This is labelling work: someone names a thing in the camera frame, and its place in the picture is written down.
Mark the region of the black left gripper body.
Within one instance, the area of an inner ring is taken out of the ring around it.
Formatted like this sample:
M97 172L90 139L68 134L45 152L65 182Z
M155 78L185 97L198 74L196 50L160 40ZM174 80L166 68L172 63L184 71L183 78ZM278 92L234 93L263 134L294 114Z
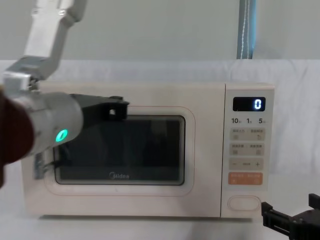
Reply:
M83 115L82 129L87 129L108 120L109 103L123 101L122 96L94 96L85 94L70 94L70 96L79 104Z

